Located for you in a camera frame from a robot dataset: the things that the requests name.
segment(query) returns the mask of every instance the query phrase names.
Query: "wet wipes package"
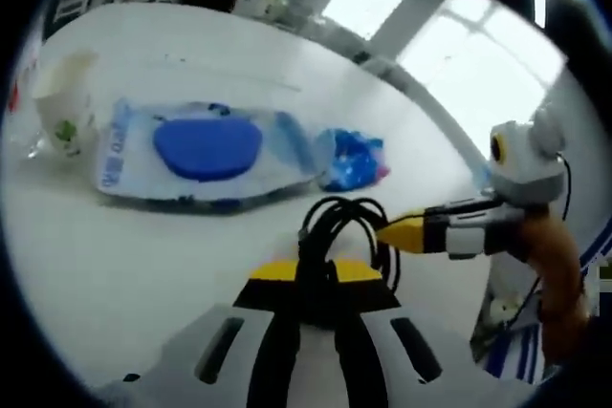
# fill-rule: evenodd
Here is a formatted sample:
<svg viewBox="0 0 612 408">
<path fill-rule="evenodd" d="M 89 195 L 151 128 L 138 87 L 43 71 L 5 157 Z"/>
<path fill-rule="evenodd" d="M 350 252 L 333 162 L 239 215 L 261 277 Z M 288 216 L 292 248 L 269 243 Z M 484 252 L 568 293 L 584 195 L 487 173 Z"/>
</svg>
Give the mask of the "wet wipes package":
<svg viewBox="0 0 612 408">
<path fill-rule="evenodd" d="M 331 134 L 286 112 L 124 98 L 100 136 L 95 182 L 118 197 L 240 203 L 315 180 L 334 151 Z"/>
</svg>

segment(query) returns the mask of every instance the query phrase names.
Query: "white pillar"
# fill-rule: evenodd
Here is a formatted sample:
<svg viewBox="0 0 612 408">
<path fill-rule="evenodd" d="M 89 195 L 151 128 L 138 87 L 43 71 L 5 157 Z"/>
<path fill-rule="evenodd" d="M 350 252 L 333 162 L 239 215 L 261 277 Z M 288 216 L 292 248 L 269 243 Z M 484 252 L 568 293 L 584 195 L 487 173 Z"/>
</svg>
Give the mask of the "white pillar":
<svg viewBox="0 0 612 408">
<path fill-rule="evenodd" d="M 372 37 L 372 49 L 395 59 L 445 1 L 403 0 Z"/>
</svg>

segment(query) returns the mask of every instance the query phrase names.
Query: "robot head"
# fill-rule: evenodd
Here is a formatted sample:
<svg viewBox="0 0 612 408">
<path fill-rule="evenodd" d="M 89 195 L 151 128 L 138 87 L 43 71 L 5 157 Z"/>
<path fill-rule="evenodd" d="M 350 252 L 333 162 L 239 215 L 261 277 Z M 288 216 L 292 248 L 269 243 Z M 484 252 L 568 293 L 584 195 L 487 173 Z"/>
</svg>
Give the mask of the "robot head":
<svg viewBox="0 0 612 408">
<path fill-rule="evenodd" d="M 491 130 L 491 182 L 517 206 L 548 204 L 563 192 L 560 151 L 565 138 L 550 110 L 538 110 L 527 123 L 509 121 Z"/>
</svg>

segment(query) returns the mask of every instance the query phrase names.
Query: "blue lid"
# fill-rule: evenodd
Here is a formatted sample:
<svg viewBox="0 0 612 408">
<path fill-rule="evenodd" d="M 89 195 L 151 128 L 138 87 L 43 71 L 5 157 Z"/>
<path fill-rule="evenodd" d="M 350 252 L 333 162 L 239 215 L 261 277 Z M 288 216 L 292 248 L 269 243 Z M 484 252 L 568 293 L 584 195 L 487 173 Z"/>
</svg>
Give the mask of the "blue lid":
<svg viewBox="0 0 612 408">
<path fill-rule="evenodd" d="M 245 118 L 175 119 L 155 130 L 153 145 L 174 174 L 198 182 L 232 179 L 252 168 L 262 135 Z"/>
</svg>

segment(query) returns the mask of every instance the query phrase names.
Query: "black stripe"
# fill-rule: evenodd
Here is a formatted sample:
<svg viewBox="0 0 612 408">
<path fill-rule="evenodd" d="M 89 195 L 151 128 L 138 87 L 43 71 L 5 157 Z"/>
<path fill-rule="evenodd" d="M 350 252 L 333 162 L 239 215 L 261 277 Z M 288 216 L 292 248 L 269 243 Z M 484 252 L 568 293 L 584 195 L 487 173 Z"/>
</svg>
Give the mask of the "black stripe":
<svg viewBox="0 0 612 408">
<path fill-rule="evenodd" d="M 425 217 L 423 223 L 423 252 L 437 253 L 447 251 L 448 215 Z"/>
<path fill-rule="evenodd" d="M 400 307 L 400 302 L 382 279 L 339 283 L 329 290 L 329 295 L 317 300 L 318 307 L 312 302 L 305 303 L 295 282 L 251 279 L 234 306 L 281 313 L 296 322 L 322 329 L 334 329 L 337 318 L 343 314 Z"/>
<path fill-rule="evenodd" d="M 539 326 L 538 325 L 534 325 L 533 335 L 534 335 L 534 346 L 532 348 L 532 362 L 531 362 L 532 369 L 529 371 L 529 380 L 527 381 L 530 384 L 534 383 L 534 378 L 536 376 L 537 351 L 539 347 Z"/>
<path fill-rule="evenodd" d="M 471 214 L 474 212 L 480 212 L 483 210 L 490 210 L 495 207 L 499 207 L 503 204 L 503 201 L 499 198 L 471 198 L 469 200 L 454 201 L 446 205 L 437 205 L 435 207 L 429 207 L 425 209 L 425 215 L 436 215 L 436 214 Z"/>
<path fill-rule="evenodd" d="M 244 324 L 244 319 L 229 318 L 225 321 L 219 333 L 215 336 L 214 342 L 210 343 L 204 356 L 203 361 L 198 365 L 201 367 L 198 371 L 198 379 L 206 384 L 214 384 L 217 382 L 223 362 L 228 356 L 231 344 L 236 339 L 238 332 Z"/>
<path fill-rule="evenodd" d="M 517 223 L 502 223 L 487 225 L 485 228 L 485 253 L 492 255 L 508 251 L 519 262 L 526 263 L 527 260 L 521 256 L 527 253 L 527 248 L 522 246 L 519 239 Z"/>
<path fill-rule="evenodd" d="M 387 408 L 388 395 L 376 346 L 360 316 L 347 316 L 334 335 L 351 408 Z"/>
<path fill-rule="evenodd" d="M 291 317 L 275 314 L 257 353 L 247 408 L 287 406 L 299 341 L 299 324 Z"/>
<path fill-rule="evenodd" d="M 392 226 L 392 225 L 395 225 L 395 224 L 398 224 L 399 222 L 403 222 L 404 220 L 407 220 L 407 219 L 418 219 L 419 217 L 425 217 L 425 216 L 426 216 L 426 214 L 427 214 L 427 209 L 425 209 L 425 211 L 424 211 L 424 213 L 423 213 L 423 214 L 414 214 L 414 215 L 413 215 L 413 214 L 409 214 L 409 215 L 404 215 L 404 216 L 402 216 L 402 217 L 398 217 L 397 219 L 390 221 L 390 222 L 389 222 L 389 225 L 386 225 L 385 227 L 387 227 L 387 226 Z"/>
<path fill-rule="evenodd" d="M 423 383 L 427 384 L 437 379 L 442 374 L 442 367 L 419 329 L 407 317 L 391 320 L 391 327 L 400 338 L 412 366 Z"/>
</svg>

